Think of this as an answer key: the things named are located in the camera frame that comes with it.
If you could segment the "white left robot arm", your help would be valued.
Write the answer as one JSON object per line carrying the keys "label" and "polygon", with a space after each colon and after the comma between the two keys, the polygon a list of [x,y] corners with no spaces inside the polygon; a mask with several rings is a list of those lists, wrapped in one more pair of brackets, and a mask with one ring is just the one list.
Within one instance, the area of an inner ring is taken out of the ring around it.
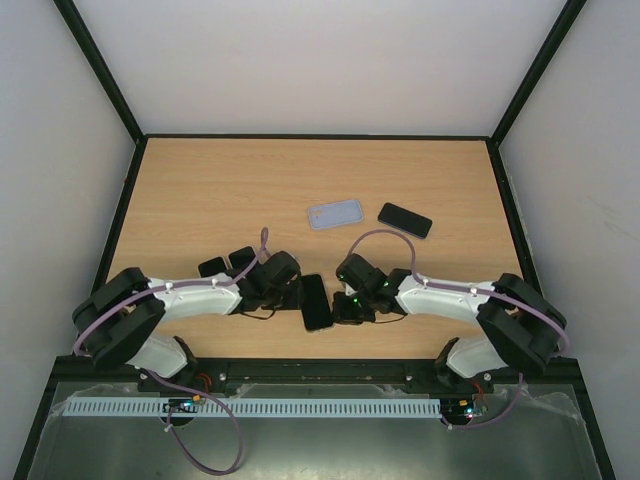
{"label": "white left robot arm", "polygon": [[184,341],[158,334],[158,325],[203,315],[297,309],[300,273],[285,251],[264,262],[254,259],[243,270],[196,279],[163,280],[127,268],[73,311],[74,352],[89,356],[99,371],[129,365],[172,378],[187,367],[190,351]]}

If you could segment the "black phone blue edge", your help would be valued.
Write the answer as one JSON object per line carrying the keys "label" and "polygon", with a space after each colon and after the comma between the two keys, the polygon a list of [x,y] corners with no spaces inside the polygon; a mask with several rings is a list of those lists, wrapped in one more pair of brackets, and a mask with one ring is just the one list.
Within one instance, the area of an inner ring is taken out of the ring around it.
{"label": "black phone blue edge", "polygon": [[431,219],[389,202],[382,206],[377,220],[419,239],[426,239],[433,225]]}

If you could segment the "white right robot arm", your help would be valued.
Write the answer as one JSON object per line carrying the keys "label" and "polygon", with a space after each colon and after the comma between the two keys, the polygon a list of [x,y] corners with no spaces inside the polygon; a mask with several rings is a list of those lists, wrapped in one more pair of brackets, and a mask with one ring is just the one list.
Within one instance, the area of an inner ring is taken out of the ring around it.
{"label": "white right robot arm", "polygon": [[466,283],[407,269],[384,273],[351,253],[337,267],[336,277],[344,287],[334,296],[339,324],[375,322],[380,314],[434,315],[480,328],[476,336],[449,340],[434,362],[438,384],[450,392],[480,374],[506,367],[541,376],[549,361],[569,345],[565,317],[514,274],[504,273],[494,282]]}

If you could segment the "lilac phone case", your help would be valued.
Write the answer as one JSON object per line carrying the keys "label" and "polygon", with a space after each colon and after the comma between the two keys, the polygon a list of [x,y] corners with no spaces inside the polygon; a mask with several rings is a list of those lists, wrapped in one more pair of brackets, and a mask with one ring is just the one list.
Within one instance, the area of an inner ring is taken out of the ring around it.
{"label": "lilac phone case", "polygon": [[363,220],[360,202],[355,199],[312,206],[307,214],[313,230],[337,228]]}

